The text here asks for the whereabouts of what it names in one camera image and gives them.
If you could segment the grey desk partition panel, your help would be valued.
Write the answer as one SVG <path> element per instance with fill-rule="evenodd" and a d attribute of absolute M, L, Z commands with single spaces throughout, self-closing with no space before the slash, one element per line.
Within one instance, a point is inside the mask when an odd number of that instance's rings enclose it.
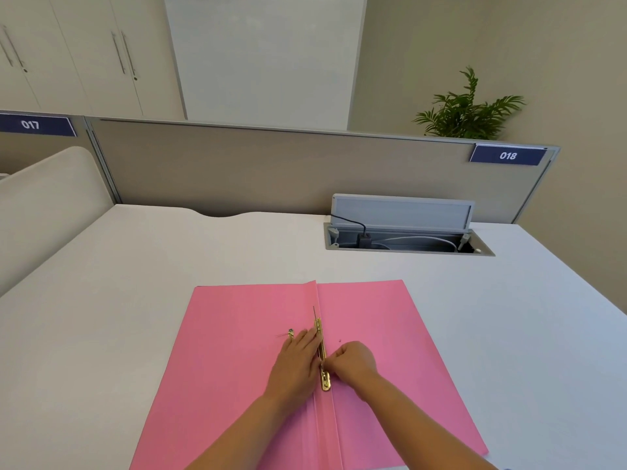
<path fill-rule="evenodd" d="M 77 134 L 77 137 L 72 138 L 40 134 L 0 133 L 0 175 L 16 173 L 63 149 L 69 147 L 83 147 L 91 153 L 98 165 L 114 202 L 116 204 L 122 204 L 121 195 L 119 194 L 112 173 L 106 163 L 104 153 L 91 122 L 91 117 L 12 110 L 0 110 L 0 112 L 68 117 L 71 119 Z"/>
<path fill-rule="evenodd" d="M 326 214 L 333 194 L 474 202 L 472 219 L 515 223 L 557 146 L 91 117 L 124 204 L 212 216 Z M 477 164 L 477 143 L 546 148 L 537 166 Z"/>

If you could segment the person's left forearm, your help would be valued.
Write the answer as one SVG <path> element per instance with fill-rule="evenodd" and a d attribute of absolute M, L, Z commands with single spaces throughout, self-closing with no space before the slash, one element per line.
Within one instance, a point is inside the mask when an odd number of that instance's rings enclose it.
<path fill-rule="evenodd" d="M 256 470 L 272 440 L 311 394 L 264 393 L 185 470 Z"/>

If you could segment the gold metal file fastener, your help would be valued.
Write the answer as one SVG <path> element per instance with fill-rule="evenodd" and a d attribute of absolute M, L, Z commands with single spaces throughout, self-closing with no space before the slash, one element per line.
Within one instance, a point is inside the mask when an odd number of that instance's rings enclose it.
<path fill-rule="evenodd" d="M 317 336 L 320 337 L 320 343 L 318 344 L 317 355 L 321 361 L 319 374 L 320 374 L 320 386 L 322 391 L 328 392 L 331 390 L 331 378 L 330 373 L 324 368 L 324 361 L 326 360 L 327 354 L 325 349 L 325 341 L 324 341 L 324 333 L 322 327 L 321 318 L 318 317 L 316 306 L 313 306 L 313 314 L 314 314 L 314 326 L 316 329 Z"/>

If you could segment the pink paper file folder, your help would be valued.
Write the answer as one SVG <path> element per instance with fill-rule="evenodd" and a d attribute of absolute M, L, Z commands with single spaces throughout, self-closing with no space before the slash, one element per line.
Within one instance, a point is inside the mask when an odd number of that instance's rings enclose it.
<path fill-rule="evenodd" d="M 194 289 L 130 470 L 182 470 L 265 389 L 288 329 L 321 322 L 332 353 L 348 341 L 481 456 L 489 451 L 402 280 Z M 338 379 L 320 384 L 269 445 L 259 470 L 403 466 L 372 410 Z"/>

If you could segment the person's right hand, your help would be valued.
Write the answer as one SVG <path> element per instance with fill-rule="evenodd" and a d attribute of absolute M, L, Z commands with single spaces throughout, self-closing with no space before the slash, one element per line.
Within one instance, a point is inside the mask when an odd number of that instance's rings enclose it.
<path fill-rule="evenodd" d="M 360 341 L 344 343 L 321 363 L 322 369 L 336 375 L 364 400 L 370 385 L 379 376 L 371 350 Z"/>

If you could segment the green potted plant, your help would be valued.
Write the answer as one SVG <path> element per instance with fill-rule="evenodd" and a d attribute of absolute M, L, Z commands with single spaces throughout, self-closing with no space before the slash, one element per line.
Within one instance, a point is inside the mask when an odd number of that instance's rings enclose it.
<path fill-rule="evenodd" d="M 475 103 L 478 78 L 471 66 L 460 73 L 466 78 L 464 93 L 435 94 L 430 110 L 416 114 L 413 123 L 423 125 L 427 136 L 469 140 L 499 139 L 507 120 L 525 106 L 520 95 Z"/>

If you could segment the cream wall cabinet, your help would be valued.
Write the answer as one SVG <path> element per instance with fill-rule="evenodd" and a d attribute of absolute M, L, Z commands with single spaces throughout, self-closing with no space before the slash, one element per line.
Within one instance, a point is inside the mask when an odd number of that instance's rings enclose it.
<path fill-rule="evenodd" d="M 2 24 L 28 72 L 15 59 Z M 0 0 L 0 110 L 185 119 L 165 1 Z"/>

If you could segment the blue partition number label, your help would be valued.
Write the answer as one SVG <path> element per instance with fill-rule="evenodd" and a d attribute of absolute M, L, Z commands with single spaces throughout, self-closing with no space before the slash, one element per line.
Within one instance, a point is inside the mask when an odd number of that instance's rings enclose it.
<path fill-rule="evenodd" d="M 77 137 L 68 117 L 0 112 L 0 133 Z"/>
<path fill-rule="evenodd" d="M 477 164 L 537 166 L 541 163 L 546 152 L 546 148 L 477 143 L 470 155 L 469 162 Z"/>

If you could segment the person's right forearm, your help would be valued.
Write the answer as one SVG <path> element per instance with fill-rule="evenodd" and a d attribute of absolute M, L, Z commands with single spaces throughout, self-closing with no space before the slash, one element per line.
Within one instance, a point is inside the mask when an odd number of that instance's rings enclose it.
<path fill-rule="evenodd" d="M 498 470 L 375 371 L 351 385 L 409 470 Z"/>

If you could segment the person's left hand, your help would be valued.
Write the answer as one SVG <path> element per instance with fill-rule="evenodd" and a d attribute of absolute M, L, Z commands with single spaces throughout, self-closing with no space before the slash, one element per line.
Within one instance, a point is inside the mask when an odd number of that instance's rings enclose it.
<path fill-rule="evenodd" d="M 283 358 L 282 347 L 272 366 L 264 396 L 291 414 L 312 395 L 319 380 L 320 359 Z"/>

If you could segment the white whiteboard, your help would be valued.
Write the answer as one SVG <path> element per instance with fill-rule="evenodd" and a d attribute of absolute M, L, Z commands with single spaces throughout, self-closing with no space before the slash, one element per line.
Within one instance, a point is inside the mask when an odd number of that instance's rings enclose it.
<path fill-rule="evenodd" d="M 346 131 L 367 0 L 164 0 L 187 120 Z"/>

